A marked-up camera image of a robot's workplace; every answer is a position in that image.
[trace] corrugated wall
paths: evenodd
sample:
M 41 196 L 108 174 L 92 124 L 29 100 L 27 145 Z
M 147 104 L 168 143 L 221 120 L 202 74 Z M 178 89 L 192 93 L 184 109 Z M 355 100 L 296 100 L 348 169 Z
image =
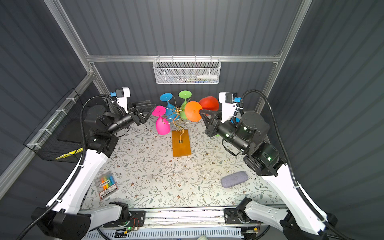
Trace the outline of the corrugated wall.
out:
M 269 97 L 297 179 L 358 240 L 384 226 L 383 9 L 314 1 Z
M 300 0 L 62 1 L 90 55 L 279 54 Z M 110 90 L 131 88 L 131 100 L 181 90 L 192 99 L 220 91 L 263 90 L 273 63 L 222 63 L 219 84 L 156 84 L 152 64 L 96 63 Z M 253 109 L 258 101 L 245 109 Z
M 86 75 L 41 1 L 0 1 L 0 173 L 51 108 Z M 0 239 L 15 239 L 44 207 L 73 165 L 32 159 L 0 200 Z M 48 239 L 34 228 L 24 239 Z

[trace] highlighter set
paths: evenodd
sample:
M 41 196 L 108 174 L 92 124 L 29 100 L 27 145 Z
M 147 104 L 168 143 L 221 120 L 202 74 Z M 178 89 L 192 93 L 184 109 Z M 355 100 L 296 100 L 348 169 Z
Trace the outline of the highlighter set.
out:
M 96 177 L 94 179 L 100 199 L 103 199 L 118 189 L 111 172 Z

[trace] black mesh basket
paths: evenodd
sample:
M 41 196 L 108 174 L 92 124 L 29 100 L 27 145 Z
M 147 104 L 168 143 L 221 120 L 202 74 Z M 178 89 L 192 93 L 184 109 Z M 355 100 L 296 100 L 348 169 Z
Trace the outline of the black mesh basket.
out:
M 80 111 L 83 104 L 92 96 L 79 96 L 75 92 L 73 98 L 68 98 L 73 91 L 74 89 L 70 90 L 59 101 L 59 103 L 63 102 L 62 108 L 52 109 L 24 142 L 26 147 L 43 160 L 78 162 L 81 157 L 83 145 L 80 133 Z M 106 110 L 109 110 L 106 99 L 93 99 L 84 109 L 83 120 L 88 109 L 98 104 L 104 105 Z M 89 131 L 89 127 L 85 123 L 84 131 L 86 134 Z

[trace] table surface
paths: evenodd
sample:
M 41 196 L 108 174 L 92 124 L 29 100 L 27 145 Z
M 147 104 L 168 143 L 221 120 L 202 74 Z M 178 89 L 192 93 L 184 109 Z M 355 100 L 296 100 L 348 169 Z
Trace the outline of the table surface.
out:
M 93 183 L 82 209 L 112 201 L 125 202 L 130 208 L 233 206 L 244 197 L 261 204 L 284 204 L 275 190 L 250 170 L 242 155 L 232 156 L 223 148 L 221 137 L 209 138 L 204 133 L 202 120 L 183 124 L 192 150 L 192 155 L 184 157 L 172 156 L 172 134 L 159 135 L 156 120 L 151 116 L 146 124 L 132 124 L 119 139 L 97 174 L 111 171 L 118 190 L 100 200 Z M 249 176 L 246 182 L 228 189 L 221 186 L 221 178 L 239 171 Z

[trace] wooden base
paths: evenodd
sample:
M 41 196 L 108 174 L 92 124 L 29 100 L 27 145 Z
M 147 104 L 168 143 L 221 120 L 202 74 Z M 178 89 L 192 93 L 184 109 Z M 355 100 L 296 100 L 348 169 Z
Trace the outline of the wooden base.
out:
M 188 130 L 185 129 L 184 134 L 181 136 L 180 141 L 180 132 L 172 131 L 172 148 L 173 148 L 173 157 L 181 157 L 191 155 L 191 145 L 189 143 L 189 134 Z

